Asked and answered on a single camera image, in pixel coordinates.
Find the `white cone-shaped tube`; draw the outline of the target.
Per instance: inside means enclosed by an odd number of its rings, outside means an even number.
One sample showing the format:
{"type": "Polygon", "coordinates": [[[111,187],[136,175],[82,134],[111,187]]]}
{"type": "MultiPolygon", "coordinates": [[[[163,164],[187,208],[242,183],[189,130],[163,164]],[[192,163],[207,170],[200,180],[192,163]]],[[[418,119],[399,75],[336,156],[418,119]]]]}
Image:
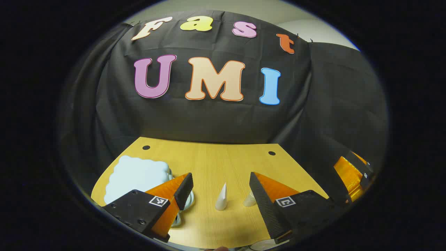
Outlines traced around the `white cone-shaped tube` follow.
{"type": "Polygon", "coordinates": [[[215,203],[215,209],[218,211],[223,211],[227,207],[228,196],[227,196],[227,184],[225,183],[217,197],[215,203]]]}

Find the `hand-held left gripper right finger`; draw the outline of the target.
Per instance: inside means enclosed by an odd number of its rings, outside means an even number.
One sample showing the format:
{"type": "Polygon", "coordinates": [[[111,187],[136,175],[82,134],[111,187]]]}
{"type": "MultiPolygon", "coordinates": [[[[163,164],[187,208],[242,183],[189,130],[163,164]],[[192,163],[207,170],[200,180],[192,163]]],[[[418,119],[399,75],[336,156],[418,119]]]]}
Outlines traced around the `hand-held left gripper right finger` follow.
{"type": "Polygon", "coordinates": [[[314,190],[298,192],[260,173],[250,173],[249,186],[269,236],[276,244],[304,240],[344,211],[314,190]]]}

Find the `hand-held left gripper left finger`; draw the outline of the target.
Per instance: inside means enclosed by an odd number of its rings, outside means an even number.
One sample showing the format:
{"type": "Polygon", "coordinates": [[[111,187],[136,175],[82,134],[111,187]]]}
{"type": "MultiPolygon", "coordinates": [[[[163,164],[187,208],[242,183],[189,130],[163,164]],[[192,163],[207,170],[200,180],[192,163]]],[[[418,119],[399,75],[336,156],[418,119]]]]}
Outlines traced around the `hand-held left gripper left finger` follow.
{"type": "Polygon", "coordinates": [[[103,208],[142,235],[168,242],[168,232],[193,187],[192,173],[186,173],[145,192],[130,190],[103,208]]]}

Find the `light blue suitcase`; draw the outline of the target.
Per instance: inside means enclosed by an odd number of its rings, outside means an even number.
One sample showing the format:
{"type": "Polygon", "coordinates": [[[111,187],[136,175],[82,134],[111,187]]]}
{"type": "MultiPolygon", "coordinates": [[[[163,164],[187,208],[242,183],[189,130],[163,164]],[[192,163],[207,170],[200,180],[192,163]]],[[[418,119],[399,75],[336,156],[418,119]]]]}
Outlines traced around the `light blue suitcase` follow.
{"type": "Polygon", "coordinates": [[[166,162],[124,155],[105,186],[104,201],[109,204],[130,190],[146,192],[172,179],[174,176],[166,162]]]}

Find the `black backdrop cloth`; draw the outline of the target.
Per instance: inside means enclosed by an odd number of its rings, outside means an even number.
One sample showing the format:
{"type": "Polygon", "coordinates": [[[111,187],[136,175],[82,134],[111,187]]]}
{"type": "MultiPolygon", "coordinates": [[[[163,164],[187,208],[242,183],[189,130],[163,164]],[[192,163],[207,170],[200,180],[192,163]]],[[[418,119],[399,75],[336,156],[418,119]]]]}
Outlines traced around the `black backdrop cloth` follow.
{"type": "Polygon", "coordinates": [[[382,84],[334,28],[220,10],[108,30],[72,68],[57,123],[65,166],[86,192],[126,147],[148,137],[277,143],[340,199],[339,156],[353,151],[377,173],[388,136],[382,84]]]}

